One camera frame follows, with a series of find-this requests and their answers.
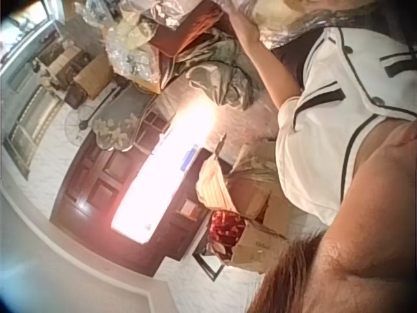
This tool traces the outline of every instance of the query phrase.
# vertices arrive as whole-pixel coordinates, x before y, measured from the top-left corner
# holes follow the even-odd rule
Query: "woman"
[[[315,33],[308,53],[294,50],[300,62],[289,72],[259,41],[256,26],[233,6],[226,11],[279,109],[281,187],[297,207],[331,225],[360,166],[417,117],[415,53],[381,33],[329,27]]]
[[[376,32],[325,29],[298,83],[257,28],[226,11],[279,109],[283,191],[330,225],[289,245],[249,312],[413,312],[415,53]]]

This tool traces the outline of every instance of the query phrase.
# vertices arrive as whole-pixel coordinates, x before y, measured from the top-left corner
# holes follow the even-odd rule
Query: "bright light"
[[[188,169],[185,157],[205,143],[213,125],[210,106],[197,104],[174,121],[123,198],[111,223],[114,230],[141,244],[151,239]]]

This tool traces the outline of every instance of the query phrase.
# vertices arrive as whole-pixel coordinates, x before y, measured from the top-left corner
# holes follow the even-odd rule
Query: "skin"
[[[299,96],[257,27],[232,5],[224,9],[276,107]],[[351,187],[321,241],[304,312],[404,312],[399,305],[416,266],[416,150],[417,122],[388,119],[364,140]]]

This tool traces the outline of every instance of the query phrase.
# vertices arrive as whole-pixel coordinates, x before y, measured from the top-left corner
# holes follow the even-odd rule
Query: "brown hair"
[[[248,313],[301,313],[309,272],[324,232],[291,242],[265,275]]]

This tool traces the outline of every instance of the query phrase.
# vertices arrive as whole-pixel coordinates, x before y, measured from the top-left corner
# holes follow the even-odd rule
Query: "hand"
[[[250,48],[260,43],[258,27],[239,11],[231,0],[223,5],[224,11],[229,15],[230,23],[235,30],[236,36],[246,53]]]

